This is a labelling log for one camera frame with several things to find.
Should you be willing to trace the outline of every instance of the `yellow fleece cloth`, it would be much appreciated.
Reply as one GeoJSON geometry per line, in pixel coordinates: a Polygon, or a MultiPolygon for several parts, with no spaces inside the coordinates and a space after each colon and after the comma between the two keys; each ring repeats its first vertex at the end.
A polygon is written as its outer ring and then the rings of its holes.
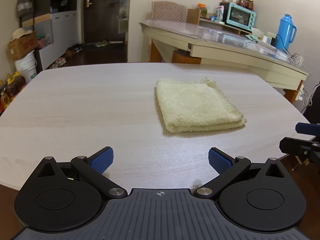
{"type": "Polygon", "coordinates": [[[165,126],[172,133],[225,130],[247,122],[209,78],[195,83],[159,79],[156,93],[165,126]]]}

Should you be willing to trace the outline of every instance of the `floor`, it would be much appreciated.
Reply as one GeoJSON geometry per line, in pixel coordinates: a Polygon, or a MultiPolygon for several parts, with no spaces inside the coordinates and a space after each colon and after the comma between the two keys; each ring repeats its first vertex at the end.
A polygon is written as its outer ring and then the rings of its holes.
{"type": "Polygon", "coordinates": [[[67,63],[64,67],[107,64],[107,63],[126,63],[127,46],[125,44],[109,44],[105,47],[97,48],[95,45],[85,46],[83,51],[72,58],[66,58],[67,63]]]}
{"type": "MultiPolygon", "coordinates": [[[[299,226],[311,240],[320,240],[320,175],[315,164],[298,166],[294,156],[284,158],[282,164],[289,171],[307,201],[307,211],[299,226]]],[[[0,185],[0,239],[9,240],[21,230],[13,209],[18,191],[0,185]]]]}

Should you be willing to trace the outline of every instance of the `hat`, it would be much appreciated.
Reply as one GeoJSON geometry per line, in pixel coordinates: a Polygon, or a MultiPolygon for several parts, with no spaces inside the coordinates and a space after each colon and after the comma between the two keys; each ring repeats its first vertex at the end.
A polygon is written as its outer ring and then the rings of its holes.
{"type": "Polygon", "coordinates": [[[18,38],[20,38],[20,37],[22,37],[24,35],[28,35],[28,34],[31,34],[31,33],[32,33],[31,30],[25,31],[24,28],[19,28],[18,30],[15,30],[13,32],[11,41],[16,40],[16,39],[18,39],[18,38]]]}

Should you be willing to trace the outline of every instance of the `hanging bag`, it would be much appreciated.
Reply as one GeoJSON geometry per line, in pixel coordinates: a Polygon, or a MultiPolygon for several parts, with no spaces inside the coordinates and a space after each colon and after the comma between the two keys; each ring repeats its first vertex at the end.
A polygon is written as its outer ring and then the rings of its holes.
{"type": "Polygon", "coordinates": [[[24,17],[33,13],[32,0],[18,0],[17,15],[18,17],[24,17]]]}

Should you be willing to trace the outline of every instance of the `blue container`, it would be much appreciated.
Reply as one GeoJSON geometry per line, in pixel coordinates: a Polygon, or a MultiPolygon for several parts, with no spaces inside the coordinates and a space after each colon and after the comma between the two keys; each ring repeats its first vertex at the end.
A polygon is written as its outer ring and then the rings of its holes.
{"type": "Polygon", "coordinates": [[[297,34],[297,28],[293,25],[292,17],[289,14],[285,14],[280,20],[280,25],[277,34],[277,49],[288,50],[290,43],[293,43],[297,34]]]}

